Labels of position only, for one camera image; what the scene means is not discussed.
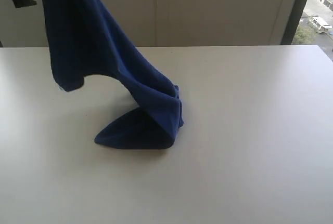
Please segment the blue towel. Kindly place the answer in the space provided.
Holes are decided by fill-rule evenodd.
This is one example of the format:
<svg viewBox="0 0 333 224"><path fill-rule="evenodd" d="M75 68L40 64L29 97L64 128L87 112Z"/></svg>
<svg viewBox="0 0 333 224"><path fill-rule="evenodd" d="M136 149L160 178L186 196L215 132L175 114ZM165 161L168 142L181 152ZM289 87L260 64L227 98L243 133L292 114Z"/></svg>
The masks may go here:
<svg viewBox="0 0 333 224"><path fill-rule="evenodd" d="M50 64L65 91L90 75L119 81L137 108L96 137L116 149L167 149L183 126L179 88L154 68L128 39L101 0L42 0Z"/></svg>

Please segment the dark window frame pillar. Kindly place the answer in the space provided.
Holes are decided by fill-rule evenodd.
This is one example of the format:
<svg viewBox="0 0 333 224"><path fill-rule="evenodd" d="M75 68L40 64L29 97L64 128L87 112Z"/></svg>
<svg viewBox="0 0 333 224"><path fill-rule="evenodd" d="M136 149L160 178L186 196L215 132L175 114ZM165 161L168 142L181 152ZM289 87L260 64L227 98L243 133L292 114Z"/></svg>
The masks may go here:
<svg viewBox="0 0 333 224"><path fill-rule="evenodd" d="M303 10L305 8L307 0L295 0L283 37L281 39L281 45L291 45L294 35L296 33L299 21L301 19Z"/></svg>

